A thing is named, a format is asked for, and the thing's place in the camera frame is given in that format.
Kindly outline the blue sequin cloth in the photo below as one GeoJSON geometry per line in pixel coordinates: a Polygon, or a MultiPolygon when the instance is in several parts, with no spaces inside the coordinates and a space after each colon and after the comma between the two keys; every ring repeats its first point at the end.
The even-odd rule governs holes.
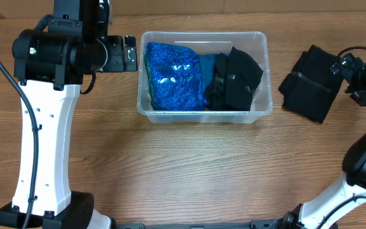
{"type": "Polygon", "coordinates": [[[144,55],[155,111],[202,111],[205,84],[198,54],[186,47],[149,42],[144,55]]]}

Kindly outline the large black garment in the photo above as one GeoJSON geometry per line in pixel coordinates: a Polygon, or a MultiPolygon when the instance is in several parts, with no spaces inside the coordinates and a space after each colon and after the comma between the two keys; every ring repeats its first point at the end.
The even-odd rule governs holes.
{"type": "Polygon", "coordinates": [[[336,56],[311,45],[279,86],[282,107],[323,123],[344,78],[331,67],[336,56]]]}

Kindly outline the blue denim jeans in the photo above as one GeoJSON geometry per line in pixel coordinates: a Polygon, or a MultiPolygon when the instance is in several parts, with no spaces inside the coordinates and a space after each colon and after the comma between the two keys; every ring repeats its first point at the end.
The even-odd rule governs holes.
{"type": "Polygon", "coordinates": [[[201,77],[205,87],[209,86],[214,78],[215,54],[199,55],[201,77]]]}

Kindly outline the small black cloth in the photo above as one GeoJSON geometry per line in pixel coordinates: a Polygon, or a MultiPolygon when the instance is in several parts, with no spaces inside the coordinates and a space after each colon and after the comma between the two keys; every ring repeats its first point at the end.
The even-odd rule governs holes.
{"type": "Polygon", "coordinates": [[[250,111],[263,70],[246,52],[232,47],[228,56],[224,103],[233,111],[250,111]]]}

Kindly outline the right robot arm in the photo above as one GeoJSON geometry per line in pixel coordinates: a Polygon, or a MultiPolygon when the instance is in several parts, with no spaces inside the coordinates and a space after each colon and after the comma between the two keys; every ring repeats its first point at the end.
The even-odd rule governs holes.
{"type": "MultiPolygon", "coordinates": [[[[292,71],[282,81],[283,108],[312,121],[323,123],[347,81],[347,94],[366,106],[366,62],[348,47],[332,55],[313,45],[303,52],[292,71]]],[[[354,143],[342,161],[342,174],[313,200],[270,224],[270,228],[337,228],[337,221],[366,203],[366,134],[354,143]]]]}

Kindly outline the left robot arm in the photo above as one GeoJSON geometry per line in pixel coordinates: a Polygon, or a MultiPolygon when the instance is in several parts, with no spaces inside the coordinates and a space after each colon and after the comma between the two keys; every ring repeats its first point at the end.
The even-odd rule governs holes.
{"type": "Polygon", "coordinates": [[[55,1],[51,15],[13,43],[22,93],[22,149],[12,201],[0,208],[10,228],[114,228],[91,193],[69,186],[69,146],[84,75],[134,72],[136,39],[110,36],[109,1],[55,1]]]}

